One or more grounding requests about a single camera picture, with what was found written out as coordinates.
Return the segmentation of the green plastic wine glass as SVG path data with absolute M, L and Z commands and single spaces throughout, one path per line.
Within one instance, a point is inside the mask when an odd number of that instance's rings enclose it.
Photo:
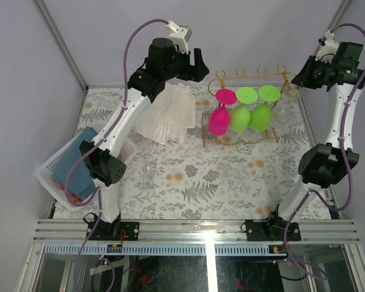
M 280 90 L 272 85 L 264 85 L 259 88 L 258 97 L 263 100 L 251 111 L 249 126 L 256 131 L 268 129 L 272 119 L 272 109 L 270 103 L 277 102 L 281 97 Z
M 240 104 L 231 110 L 229 128 L 234 132 L 241 133 L 248 128 L 251 119 L 248 105 L 257 101 L 258 93 L 254 88 L 245 86 L 239 88 L 235 94 Z

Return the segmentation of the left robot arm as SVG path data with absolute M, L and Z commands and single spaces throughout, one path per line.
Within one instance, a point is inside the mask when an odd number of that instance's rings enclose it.
M 200 82 L 209 74 L 202 51 L 195 48 L 184 53 L 168 38 L 155 38 L 143 64 L 129 77 L 125 97 L 110 120 L 91 142 L 83 141 L 80 152 L 83 162 L 100 192 L 100 233 L 108 240 L 116 239 L 121 225 L 118 183 L 126 171 L 119 154 L 134 123 L 164 90 L 167 81 L 178 78 Z

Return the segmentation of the gold wire wine glass rack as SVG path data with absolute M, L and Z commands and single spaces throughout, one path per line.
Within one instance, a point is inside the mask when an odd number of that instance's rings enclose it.
M 208 85 L 208 92 L 214 96 L 217 106 L 212 112 L 204 112 L 201 118 L 201 135 L 203 145 L 220 144 L 234 146 L 238 144 L 257 145 L 263 141 L 279 143 L 280 136 L 271 125 L 273 109 L 285 94 L 297 94 L 298 88 L 293 88 L 291 78 L 296 74 L 285 66 L 278 66 L 276 72 L 269 73 L 266 68 L 257 68 L 257 73 L 248 75 L 244 69 L 237 69 L 233 76 L 228 76 L 224 70 L 217 71 L 215 78 Z M 272 84 L 262 85 L 258 89 L 252 86 L 241 86 L 231 89 L 226 86 L 229 80 L 244 80 L 252 78 L 267 78 L 280 76 L 281 87 Z M 238 139 L 235 142 L 225 141 L 222 137 L 229 131 L 244 133 L 254 130 L 263 137 L 256 141 Z

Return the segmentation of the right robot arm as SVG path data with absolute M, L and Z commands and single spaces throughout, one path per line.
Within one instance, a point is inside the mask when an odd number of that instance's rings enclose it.
M 322 198 L 320 191 L 348 179 L 349 194 L 342 207 L 346 209 L 353 198 L 352 169 L 359 161 L 353 151 L 352 127 L 356 105 L 365 83 L 365 69 L 360 69 L 362 44 L 353 42 L 324 44 L 316 55 L 308 57 L 292 84 L 307 89 L 327 88 L 329 98 L 328 125 L 324 143 L 317 144 L 302 156 L 297 181 L 288 197 L 276 206 L 265 225 L 266 235 L 278 240 L 287 233 L 284 222 L 293 222 L 311 200 Z

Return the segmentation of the clear wine glass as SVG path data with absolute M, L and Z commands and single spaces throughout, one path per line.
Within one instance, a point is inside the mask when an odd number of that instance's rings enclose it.
M 150 161 L 147 161 L 142 168 L 142 188 L 148 190 L 155 188 L 155 173 Z
M 301 88 L 297 85 L 286 83 L 280 90 L 281 97 L 274 107 L 274 113 L 277 120 L 286 118 L 292 112 L 294 104 L 296 104 L 301 97 Z

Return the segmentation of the magenta plastic wine glass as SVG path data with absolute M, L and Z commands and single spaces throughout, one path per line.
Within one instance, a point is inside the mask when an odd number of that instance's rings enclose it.
M 211 113 L 207 123 L 207 129 L 214 136 L 222 136 L 227 132 L 230 123 L 230 114 L 226 105 L 233 105 L 237 101 L 237 98 L 234 91 L 226 88 L 219 89 L 215 93 L 215 98 L 220 104 L 220 107 Z

